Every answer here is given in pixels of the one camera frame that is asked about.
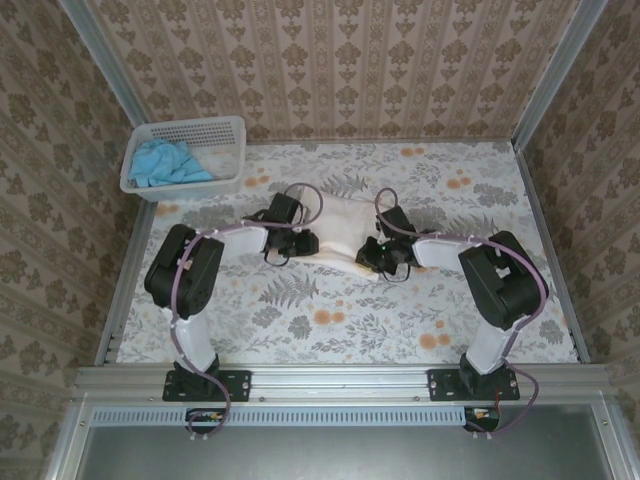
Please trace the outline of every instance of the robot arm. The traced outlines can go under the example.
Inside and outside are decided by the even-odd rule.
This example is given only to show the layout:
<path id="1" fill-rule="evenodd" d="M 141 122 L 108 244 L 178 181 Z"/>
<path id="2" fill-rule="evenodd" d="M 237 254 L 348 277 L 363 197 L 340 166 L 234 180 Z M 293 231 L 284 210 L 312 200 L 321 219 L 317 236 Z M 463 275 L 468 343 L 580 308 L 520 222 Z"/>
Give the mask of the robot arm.
<path id="1" fill-rule="evenodd" d="M 357 261 L 379 273 L 395 275 L 399 264 L 409 267 L 439 267 L 464 273 L 476 306 L 484 318 L 475 338 L 460 360 L 460 379 L 471 395 L 483 389 L 492 391 L 492 375 L 504 365 L 514 335 L 540 305 L 540 289 L 531 272 L 509 255 L 491 246 L 439 238 L 433 234 L 418 238 L 416 230 L 399 206 L 380 214 L 380 230 L 388 239 L 380 243 L 369 237 L 358 252 Z M 549 294 L 546 282 L 540 276 L 522 245 L 512 233 L 502 231 L 488 239 L 518 254 L 530 264 Z"/>
<path id="2" fill-rule="evenodd" d="M 318 239 L 313 233 L 291 228 L 301 207 L 297 200 L 278 193 L 269 209 L 247 217 L 238 225 L 214 229 L 199 238 L 189 258 L 184 260 L 177 288 L 179 319 L 173 318 L 171 310 L 172 288 L 178 265 L 197 234 L 194 229 L 180 224 L 169 231 L 147 272 L 144 287 L 151 293 L 154 303 L 161 307 L 171 328 L 175 328 L 184 355 L 198 370 L 204 372 L 218 365 L 203 310 L 211 298 L 220 263 L 245 254 L 263 253 L 266 259 L 271 250 L 277 250 L 285 257 L 317 253 Z M 181 361 L 181 355 L 177 358 L 182 367 L 191 370 Z"/>

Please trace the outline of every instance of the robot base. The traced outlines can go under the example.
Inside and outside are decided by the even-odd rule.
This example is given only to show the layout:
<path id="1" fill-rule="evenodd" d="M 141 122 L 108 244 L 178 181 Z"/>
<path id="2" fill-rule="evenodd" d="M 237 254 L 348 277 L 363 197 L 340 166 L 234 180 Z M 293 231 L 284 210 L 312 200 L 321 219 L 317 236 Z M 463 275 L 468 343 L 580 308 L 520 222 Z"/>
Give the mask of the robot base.
<path id="1" fill-rule="evenodd" d="M 165 402 L 224 402 L 222 392 L 209 380 L 183 368 L 178 362 L 167 372 L 162 400 Z M 232 402 L 248 402 L 251 392 L 250 370 L 220 370 L 216 360 L 206 373 L 216 377 L 229 391 Z"/>
<path id="2" fill-rule="evenodd" d="M 516 374 L 502 366 L 488 375 L 469 377 L 464 357 L 461 368 L 438 368 L 427 371 L 432 402 L 520 400 Z"/>

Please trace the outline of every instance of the table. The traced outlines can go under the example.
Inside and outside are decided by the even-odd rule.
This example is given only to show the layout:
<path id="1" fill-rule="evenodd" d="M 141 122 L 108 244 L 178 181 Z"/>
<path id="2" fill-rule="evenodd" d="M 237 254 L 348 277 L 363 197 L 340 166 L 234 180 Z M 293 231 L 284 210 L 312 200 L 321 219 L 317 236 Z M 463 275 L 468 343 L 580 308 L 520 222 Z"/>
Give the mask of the table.
<path id="1" fill-rule="evenodd" d="M 531 201 L 504 141 L 247 146 L 240 193 L 157 206 L 117 342 L 118 363 L 173 361 L 168 324 L 143 288 L 171 226 L 235 223 L 297 181 L 361 200 L 391 186 L 419 230 L 465 236 L 512 231 L 549 283 L 550 298 L 541 318 L 521 333 L 510 360 L 578 361 Z M 464 277 L 455 272 L 426 268 L 405 283 L 373 283 L 294 262 L 270 267 L 259 255 L 221 266 L 205 312 L 223 364 L 263 365 L 454 363 L 481 318 Z"/>

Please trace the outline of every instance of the white fabric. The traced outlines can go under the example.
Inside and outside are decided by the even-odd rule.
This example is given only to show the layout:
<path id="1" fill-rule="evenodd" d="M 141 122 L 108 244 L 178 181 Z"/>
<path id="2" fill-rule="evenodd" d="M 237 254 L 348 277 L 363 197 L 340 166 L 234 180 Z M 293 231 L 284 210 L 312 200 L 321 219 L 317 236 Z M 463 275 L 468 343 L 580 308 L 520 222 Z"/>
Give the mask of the white fabric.
<path id="1" fill-rule="evenodd" d="M 377 281 L 378 274 L 356 263 L 356 255 L 367 237 L 378 237 L 376 212 L 373 202 L 350 200 L 322 192 L 324 207 L 320 217 L 309 225 L 318 237 L 319 251 L 308 257 L 292 257 L 300 263 L 311 263 L 334 268 L 367 280 Z M 300 202 L 313 216 L 320 208 L 318 195 L 305 188 Z"/>

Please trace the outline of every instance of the white plastic basket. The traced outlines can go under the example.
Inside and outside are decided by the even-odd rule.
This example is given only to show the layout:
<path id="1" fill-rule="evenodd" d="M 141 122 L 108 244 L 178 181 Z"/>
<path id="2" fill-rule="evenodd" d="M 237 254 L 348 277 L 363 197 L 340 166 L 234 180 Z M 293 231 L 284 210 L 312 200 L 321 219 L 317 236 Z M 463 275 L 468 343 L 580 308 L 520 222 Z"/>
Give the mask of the white plastic basket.
<path id="1" fill-rule="evenodd" d="M 246 130 L 242 117 L 212 117 L 140 125 L 131 134 L 120 172 L 120 189 L 150 202 L 204 198 L 237 193 L 244 170 Z M 162 138 L 184 141 L 191 154 L 215 180 L 162 187 L 138 188 L 129 181 L 131 160 L 138 146 Z"/>

